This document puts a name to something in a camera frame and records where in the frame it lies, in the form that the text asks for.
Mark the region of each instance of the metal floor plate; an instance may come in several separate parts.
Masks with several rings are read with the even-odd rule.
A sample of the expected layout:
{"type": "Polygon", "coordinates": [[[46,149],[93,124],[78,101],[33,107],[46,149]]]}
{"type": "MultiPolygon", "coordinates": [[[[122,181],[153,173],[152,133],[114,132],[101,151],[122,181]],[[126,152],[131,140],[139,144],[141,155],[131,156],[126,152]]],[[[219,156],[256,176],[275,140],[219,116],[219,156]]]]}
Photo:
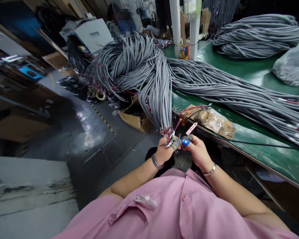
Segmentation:
{"type": "Polygon", "coordinates": [[[84,162],[85,167],[93,171],[94,180],[101,179],[144,136],[144,133],[126,125],[116,136],[84,162]]]}

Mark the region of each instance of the shirt button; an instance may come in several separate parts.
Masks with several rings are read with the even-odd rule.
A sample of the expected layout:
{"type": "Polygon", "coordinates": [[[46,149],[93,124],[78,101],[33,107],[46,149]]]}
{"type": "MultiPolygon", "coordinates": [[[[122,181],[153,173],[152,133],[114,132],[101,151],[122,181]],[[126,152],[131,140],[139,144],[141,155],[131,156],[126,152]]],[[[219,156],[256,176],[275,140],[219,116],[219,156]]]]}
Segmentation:
{"type": "Polygon", "coordinates": [[[183,194],[182,195],[182,201],[185,201],[187,199],[187,195],[186,194],[183,194]]]}

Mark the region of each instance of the white plastic bag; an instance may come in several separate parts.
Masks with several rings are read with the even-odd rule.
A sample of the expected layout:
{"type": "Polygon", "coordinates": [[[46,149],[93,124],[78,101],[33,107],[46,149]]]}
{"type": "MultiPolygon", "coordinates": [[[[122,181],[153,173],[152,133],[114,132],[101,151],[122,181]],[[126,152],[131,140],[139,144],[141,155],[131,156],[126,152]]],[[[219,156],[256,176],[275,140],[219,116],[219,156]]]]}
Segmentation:
{"type": "Polygon", "coordinates": [[[275,62],[272,72],[283,83],[299,86],[299,43],[275,62]]]}

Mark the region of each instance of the wooden table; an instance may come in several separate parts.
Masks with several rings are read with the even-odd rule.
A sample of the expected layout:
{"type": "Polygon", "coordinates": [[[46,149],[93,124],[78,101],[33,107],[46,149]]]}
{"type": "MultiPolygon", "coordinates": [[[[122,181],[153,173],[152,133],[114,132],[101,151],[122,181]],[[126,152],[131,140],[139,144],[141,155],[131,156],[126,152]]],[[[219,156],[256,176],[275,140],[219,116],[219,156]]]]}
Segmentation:
{"type": "MultiPolygon", "coordinates": [[[[175,54],[173,46],[165,49],[164,54],[166,57],[174,58],[175,54]]],[[[211,42],[200,41],[198,43],[197,60],[209,63],[218,69],[243,78],[255,85],[279,92],[299,95],[299,87],[283,84],[270,72],[276,59],[281,55],[282,54],[278,54],[260,60],[236,60],[218,54],[217,51],[212,48],[211,42]]],[[[179,114],[190,104],[206,105],[209,104],[209,102],[199,97],[173,90],[172,109],[175,113],[179,114]]],[[[233,138],[234,140],[296,147],[295,144],[285,138],[258,126],[226,107],[213,104],[212,108],[234,123],[234,126],[237,129],[233,138]]],[[[228,142],[219,138],[215,138],[215,140],[222,141],[223,144],[229,145],[249,159],[255,161],[264,168],[277,173],[280,177],[299,188],[299,150],[228,142]]]]}

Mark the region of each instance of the wristwatch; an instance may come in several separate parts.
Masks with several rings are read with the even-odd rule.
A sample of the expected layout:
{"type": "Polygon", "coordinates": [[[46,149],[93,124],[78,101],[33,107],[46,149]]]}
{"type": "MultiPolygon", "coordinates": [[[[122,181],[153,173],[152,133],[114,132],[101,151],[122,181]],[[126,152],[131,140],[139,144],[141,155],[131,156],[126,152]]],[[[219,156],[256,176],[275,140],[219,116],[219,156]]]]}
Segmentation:
{"type": "Polygon", "coordinates": [[[152,155],[152,162],[155,166],[155,168],[157,168],[158,170],[162,169],[164,167],[164,165],[159,165],[157,162],[156,162],[156,159],[155,159],[155,154],[152,155]]]}
{"type": "Polygon", "coordinates": [[[214,166],[213,166],[213,168],[211,169],[211,171],[210,171],[209,173],[206,173],[206,174],[203,174],[203,172],[202,172],[202,174],[203,174],[204,176],[211,175],[211,174],[214,173],[215,169],[216,169],[216,163],[214,162],[214,166]]]}

